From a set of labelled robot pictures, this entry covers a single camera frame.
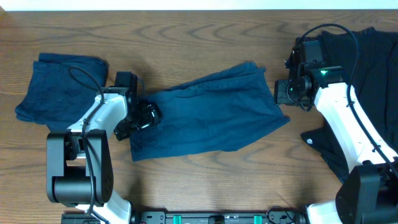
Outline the dark blue shorts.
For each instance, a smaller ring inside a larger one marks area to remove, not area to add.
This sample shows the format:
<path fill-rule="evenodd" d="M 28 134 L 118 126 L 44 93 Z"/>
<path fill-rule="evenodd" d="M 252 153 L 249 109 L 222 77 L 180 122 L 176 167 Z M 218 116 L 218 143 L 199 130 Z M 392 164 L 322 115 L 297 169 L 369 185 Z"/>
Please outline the dark blue shorts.
<path fill-rule="evenodd" d="M 145 96 L 160 122 L 130 136 L 134 161 L 237 151 L 287 124 L 264 77 L 244 62 Z"/>

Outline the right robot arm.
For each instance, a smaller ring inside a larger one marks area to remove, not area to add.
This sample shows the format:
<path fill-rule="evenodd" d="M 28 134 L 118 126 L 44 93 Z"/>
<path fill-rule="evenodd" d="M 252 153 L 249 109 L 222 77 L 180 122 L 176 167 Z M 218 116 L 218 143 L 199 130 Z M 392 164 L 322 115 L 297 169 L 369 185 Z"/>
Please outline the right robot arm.
<path fill-rule="evenodd" d="M 278 105 L 321 112 L 349 175 L 333 200 L 306 207 L 307 223 L 397 223 L 397 153 L 376 131 L 341 67 L 315 68 L 277 80 Z"/>

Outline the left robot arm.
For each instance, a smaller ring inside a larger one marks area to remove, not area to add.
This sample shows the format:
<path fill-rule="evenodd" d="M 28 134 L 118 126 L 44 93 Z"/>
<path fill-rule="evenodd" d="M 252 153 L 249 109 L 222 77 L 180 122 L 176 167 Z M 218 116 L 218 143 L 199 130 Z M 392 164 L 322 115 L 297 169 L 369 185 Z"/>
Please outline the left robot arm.
<path fill-rule="evenodd" d="M 131 202 L 114 189 L 108 141 L 159 124 L 156 106 L 129 87 L 101 88 L 93 105 L 74 124 L 47 136 L 47 197 L 74 207 L 62 223 L 140 223 Z"/>

